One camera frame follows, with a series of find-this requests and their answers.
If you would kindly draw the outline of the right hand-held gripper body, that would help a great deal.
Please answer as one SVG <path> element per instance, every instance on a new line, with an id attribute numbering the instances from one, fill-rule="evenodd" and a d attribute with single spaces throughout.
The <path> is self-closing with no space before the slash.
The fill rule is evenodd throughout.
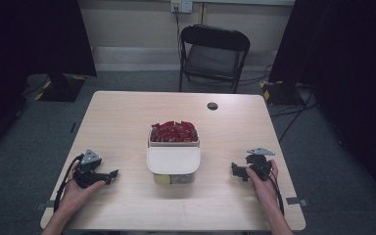
<path id="1" fill-rule="evenodd" d="M 249 165 L 249 169 L 251 169 L 261 181 L 272 180 L 272 162 L 265 156 L 266 153 L 271 155 L 271 152 L 263 148 L 256 148 L 248 150 L 247 153 L 246 163 Z"/>

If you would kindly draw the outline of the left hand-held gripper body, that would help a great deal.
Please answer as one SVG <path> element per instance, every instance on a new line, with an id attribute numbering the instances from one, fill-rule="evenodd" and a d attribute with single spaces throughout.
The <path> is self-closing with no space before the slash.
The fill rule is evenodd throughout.
<path id="1" fill-rule="evenodd" d="M 73 179 L 80 188 L 87 188 L 97 181 L 107 181 L 109 174 L 97 173 L 95 169 L 101 164 L 102 158 L 92 150 L 87 150 L 73 172 Z"/>

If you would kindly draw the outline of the clear plastic storage box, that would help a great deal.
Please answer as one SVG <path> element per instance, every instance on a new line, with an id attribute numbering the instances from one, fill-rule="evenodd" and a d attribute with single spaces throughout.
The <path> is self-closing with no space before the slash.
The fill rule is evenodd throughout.
<path id="1" fill-rule="evenodd" d="M 149 132 L 147 167 L 161 184 L 188 184 L 200 166 L 199 134 L 188 122 L 154 124 Z"/>

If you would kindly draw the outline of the white plate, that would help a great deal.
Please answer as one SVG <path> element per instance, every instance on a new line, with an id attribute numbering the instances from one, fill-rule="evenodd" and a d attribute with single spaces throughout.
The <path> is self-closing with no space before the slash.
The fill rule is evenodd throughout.
<path id="1" fill-rule="evenodd" d="M 156 174 L 188 174 L 195 172 L 201 162 L 198 147 L 150 147 L 147 166 Z"/>

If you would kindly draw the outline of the person's left hand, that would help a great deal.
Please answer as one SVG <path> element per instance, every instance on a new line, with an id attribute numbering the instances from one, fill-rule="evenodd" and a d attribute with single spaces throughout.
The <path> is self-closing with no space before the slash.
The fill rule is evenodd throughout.
<path id="1" fill-rule="evenodd" d="M 65 191 L 61 202 L 59 203 L 58 212 L 72 215 L 78 211 L 85 202 L 90 199 L 94 193 L 101 189 L 105 182 L 103 180 L 97 181 L 87 188 L 81 188 L 73 179 L 73 171 L 76 168 L 76 164 L 68 174 L 68 183 L 65 187 Z"/>

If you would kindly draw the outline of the person's right hand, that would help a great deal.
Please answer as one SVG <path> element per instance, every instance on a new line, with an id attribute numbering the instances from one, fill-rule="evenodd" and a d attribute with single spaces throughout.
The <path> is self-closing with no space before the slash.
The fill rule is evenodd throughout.
<path id="1" fill-rule="evenodd" d="M 254 183 L 254 190 L 265 212 L 280 210 L 277 197 L 278 168 L 275 160 L 270 160 L 270 162 L 271 173 L 266 181 L 261 181 L 257 174 L 249 167 L 246 169 L 246 172 Z"/>

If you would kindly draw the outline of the yellow-green packet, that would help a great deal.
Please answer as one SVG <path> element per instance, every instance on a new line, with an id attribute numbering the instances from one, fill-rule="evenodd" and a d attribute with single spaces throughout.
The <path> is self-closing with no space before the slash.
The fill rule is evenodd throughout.
<path id="1" fill-rule="evenodd" d="M 171 178 L 168 174 L 155 174 L 154 180 L 157 183 L 160 183 L 163 185 L 169 185 L 171 183 Z"/>

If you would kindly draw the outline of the pile of red packets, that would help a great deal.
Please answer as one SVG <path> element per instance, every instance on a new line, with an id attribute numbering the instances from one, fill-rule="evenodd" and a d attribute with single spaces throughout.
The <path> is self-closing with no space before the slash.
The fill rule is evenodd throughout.
<path id="1" fill-rule="evenodd" d="M 151 142 L 196 142 L 199 135 L 194 124 L 188 121 L 168 121 L 152 125 Z"/>

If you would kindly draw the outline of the black stand base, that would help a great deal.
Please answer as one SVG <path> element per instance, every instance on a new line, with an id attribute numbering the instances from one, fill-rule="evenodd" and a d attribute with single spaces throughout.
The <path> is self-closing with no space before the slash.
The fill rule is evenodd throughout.
<path id="1" fill-rule="evenodd" d="M 36 101 L 71 102 L 73 103 L 86 78 L 79 75 L 64 75 L 51 77 L 35 96 Z"/>
<path id="2" fill-rule="evenodd" d="M 259 84 L 266 103 L 274 106 L 302 106 L 304 100 L 295 85 L 288 85 L 283 81 Z"/>

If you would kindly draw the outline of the black folding chair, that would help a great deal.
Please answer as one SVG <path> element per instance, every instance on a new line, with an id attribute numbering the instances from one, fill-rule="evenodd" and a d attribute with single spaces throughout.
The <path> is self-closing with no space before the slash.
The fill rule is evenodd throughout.
<path id="1" fill-rule="evenodd" d="M 229 82 L 237 92 L 251 42 L 242 32 L 216 26 L 193 24 L 179 35 L 179 90 L 183 76 Z"/>

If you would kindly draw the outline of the black curtain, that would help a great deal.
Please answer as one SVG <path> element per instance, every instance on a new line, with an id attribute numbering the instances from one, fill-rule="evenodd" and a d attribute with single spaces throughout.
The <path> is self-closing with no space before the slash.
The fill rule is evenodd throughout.
<path id="1" fill-rule="evenodd" d="M 376 181 L 376 0 L 295 0 L 269 79 L 314 86 Z"/>
<path id="2" fill-rule="evenodd" d="M 97 74 L 78 0 L 0 0 L 0 136 L 42 73 Z"/>

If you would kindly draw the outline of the grey table edge bracket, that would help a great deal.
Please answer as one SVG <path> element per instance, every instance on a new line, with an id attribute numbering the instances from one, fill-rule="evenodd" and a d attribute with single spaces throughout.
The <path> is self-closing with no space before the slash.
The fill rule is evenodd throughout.
<path id="1" fill-rule="evenodd" d="M 300 205 L 301 207 L 306 207 L 308 205 L 307 199 L 300 199 L 298 197 L 287 198 L 286 202 L 288 205 Z"/>
<path id="2" fill-rule="evenodd" d="M 41 202 L 41 203 L 38 203 L 35 208 L 38 211 L 45 211 L 48 208 L 53 208 L 54 207 L 54 203 L 55 203 L 54 200 L 49 200 L 49 201 L 46 201 L 46 202 Z"/>

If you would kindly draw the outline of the white wall outlet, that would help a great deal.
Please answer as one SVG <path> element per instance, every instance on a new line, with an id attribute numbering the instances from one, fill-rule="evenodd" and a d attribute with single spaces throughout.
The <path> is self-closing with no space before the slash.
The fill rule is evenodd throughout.
<path id="1" fill-rule="evenodd" d="M 192 0 L 171 0 L 170 9 L 174 13 L 191 14 L 193 10 Z"/>

